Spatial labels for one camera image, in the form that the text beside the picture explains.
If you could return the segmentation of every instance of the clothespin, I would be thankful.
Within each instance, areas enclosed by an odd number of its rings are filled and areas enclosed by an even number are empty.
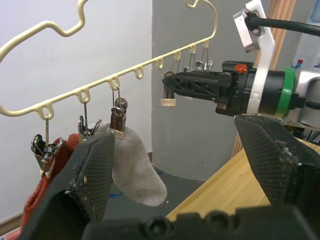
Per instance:
[[[118,88],[118,98],[115,99],[114,91],[112,91],[113,107],[111,108],[111,120],[108,131],[113,131],[115,138],[125,138],[125,126],[127,119],[128,102],[123,97],[120,97],[120,90]]]
[[[51,177],[56,163],[55,154],[59,151],[64,141],[63,138],[60,138],[57,143],[49,144],[49,117],[47,116],[45,121],[45,141],[43,141],[40,134],[37,134],[31,142],[31,151],[40,166],[41,177],[44,174],[48,179]]]

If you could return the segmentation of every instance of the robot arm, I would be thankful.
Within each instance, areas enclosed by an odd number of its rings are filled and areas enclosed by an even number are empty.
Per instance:
[[[320,131],[320,72],[295,72],[289,67],[268,70],[275,45],[269,27],[317,36],[319,27],[265,17],[260,0],[249,2],[233,16],[246,52],[261,49],[257,67],[252,62],[232,60],[222,64],[221,72],[214,72],[198,62],[200,67],[195,70],[165,76],[164,98],[178,94],[209,100],[217,104],[218,114],[269,115],[286,125]]]

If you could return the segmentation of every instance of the gray wall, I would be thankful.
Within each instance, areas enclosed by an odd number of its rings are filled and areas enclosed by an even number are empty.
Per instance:
[[[221,63],[226,60],[255,59],[254,54],[245,52],[233,20],[233,14],[247,2],[213,1],[219,22],[217,34],[209,43],[214,71],[221,71]],[[213,17],[206,6],[200,2],[190,10],[183,0],[153,0],[152,57],[208,37],[213,29]],[[201,59],[202,50],[199,45],[197,60]],[[182,52],[180,71],[189,64],[189,59],[189,51]],[[155,66],[152,69],[153,163],[183,178],[206,180],[230,159],[236,136],[234,119],[216,114],[216,104],[205,100],[176,96],[176,107],[163,107],[162,78],[172,63],[173,57],[165,59],[163,70]]]

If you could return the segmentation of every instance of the white wall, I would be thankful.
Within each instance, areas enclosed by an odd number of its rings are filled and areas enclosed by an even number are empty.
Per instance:
[[[20,110],[106,77],[151,58],[152,1],[89,0],[82,30],[63,38],[45,29],[20,44],[0,64],[0,104]],[[77,0],[3,0],[0,2],[0,46],[32,27],[51,20],[63,29],[78,22]],[[126,125],[151,150],[151,67],[144,78],[120,78],[121,96],[128,100]],[[90,123],[110,120],[112,91],[103,84],[90,90]],[[83,105],[73,96],[53,105],[49,139],[77,132]],[[40,176],[30,150],[35,134],[45,134],[37,113],[0,115],[0,222],[23,210]]]

